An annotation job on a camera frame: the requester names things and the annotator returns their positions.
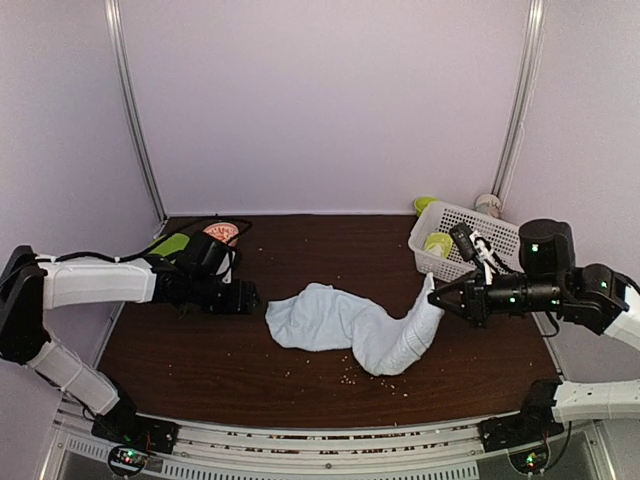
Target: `dark wooden surface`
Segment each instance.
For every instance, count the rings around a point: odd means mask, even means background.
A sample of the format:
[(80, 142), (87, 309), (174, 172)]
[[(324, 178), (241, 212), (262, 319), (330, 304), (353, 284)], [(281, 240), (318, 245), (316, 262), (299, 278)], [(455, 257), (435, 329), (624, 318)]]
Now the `dark wooden surface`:
[(179, 318), (167, 305), (124, 309), (100, 368), (142, 412), (262, 427), (419, 424), (516, 410), (533, 380), (555, 376), (531, 318), (496, 316), (476, 330), (447, 314), (422, 359), (397, 377), (372, 378), (349, 350), (280, 347), (264, 320), (266, 301), (296, 295), (310, 282), (403, 317), (424, 278), (407, 247), (415, 218), (252, 220), (240, 239), (244, 261), (236, 276), (258, 284), (265, 305), (254, 315), (194, 309)]

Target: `white cloth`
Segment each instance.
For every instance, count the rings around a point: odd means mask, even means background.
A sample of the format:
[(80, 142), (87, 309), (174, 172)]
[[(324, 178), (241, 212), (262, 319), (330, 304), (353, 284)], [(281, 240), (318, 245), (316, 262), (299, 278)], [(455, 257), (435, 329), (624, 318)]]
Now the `white cloth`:
[(311, 283), (300, 295), (270, 302), (267, 324), (285, 348), (312, 352), (352, 348), (371, 375), (399, 375), (429, 348), (444, 313), (431, 305), (429, 274), (415, 305), (395, 320), (376, 303), (333, 287)]

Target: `white wall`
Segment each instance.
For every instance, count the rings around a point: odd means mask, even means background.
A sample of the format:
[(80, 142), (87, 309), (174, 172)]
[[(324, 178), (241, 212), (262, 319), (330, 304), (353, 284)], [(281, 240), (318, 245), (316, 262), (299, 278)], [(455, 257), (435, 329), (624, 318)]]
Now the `white wall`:
[(528, 5), (123, 1), (167, 211), (470, 204), (493, 183)]
[[(38, 252), (144, 246), (157, 226), (124, 115), (104, 3), (0, 0), (0, 267)], [(95, 357), (111, 307), (70, 308), (50, 330)], [(31, 480), (58, 396), (0, 362), (0, 477)]]
[[(640, 279), (640, 3), (553, 1), (507, 220), (568, 221), (578, 263)], [(640, 377), (640, 352), (562, 325), (554, 340), (568, 378)], [(637, 421), (611, 423), (622, 478), (637, 478)]]

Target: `robotic arm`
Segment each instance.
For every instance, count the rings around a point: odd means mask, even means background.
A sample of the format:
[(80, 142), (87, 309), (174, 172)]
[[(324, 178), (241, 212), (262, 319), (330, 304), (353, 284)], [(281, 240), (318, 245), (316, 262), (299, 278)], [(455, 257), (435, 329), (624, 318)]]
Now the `robotic arm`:
[(78, 254), (65, 260), (18, 247), (0, 277), (0, 357), (34, 369), (78, 400), (93, 417), (93, 435), (140, 451), (171, 453), (177, 425), (137, 415), (121, 387), (47, 332), (43, 310), (119, 301), (196, 304), (212, 313), (248, 314), (259, 302), (255, 285), (225, 281), (237, 255), (204, 232), (192, 235), (173, 262), (159, 255), (120, 262)]
[[(555, 323), (549, 314), (554, 312), (558, 319), (640, 350), (638, 285), (605, 265), (577, 268), (567, 223), (542, 219), (520, 227), (523, 272), (504, 265), (488, 242), (465, 224), (450, 233), (463, 259), (473, 260), (478, 268), (437, 288), (429, 296), (432, 304), (475, 327), (485, 326), (494, 313), (545, 312)], [(480, 433), (485, 450), (495, 451), (562, 433), (565, 422), (638, 417), (640, 380), (599, 384), (539, 380), (518, 414), (482, 422)]]

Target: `white plastic basket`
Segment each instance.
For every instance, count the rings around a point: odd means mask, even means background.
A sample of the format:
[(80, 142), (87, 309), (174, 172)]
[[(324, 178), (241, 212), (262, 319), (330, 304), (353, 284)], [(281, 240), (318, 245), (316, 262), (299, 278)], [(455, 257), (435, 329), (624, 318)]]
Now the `white plastic basket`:
[(522, 270), (518, 261), (520, 237), (517, 226), (467, 208), (445, 202), (432, 202), (420, 215), (409, 237), (409, 248), (415, 254), (419, 272), (433, 272), (436, 278), (449, 282), (475, 268), (473, 264), (462, 260), (455, 244), (446, 259), (424, 251), (424, 244), (430, 233), (449, 233), (451, 227), (460, 222), (465, 222), (471, 230), (479, 231), (512, 269)]

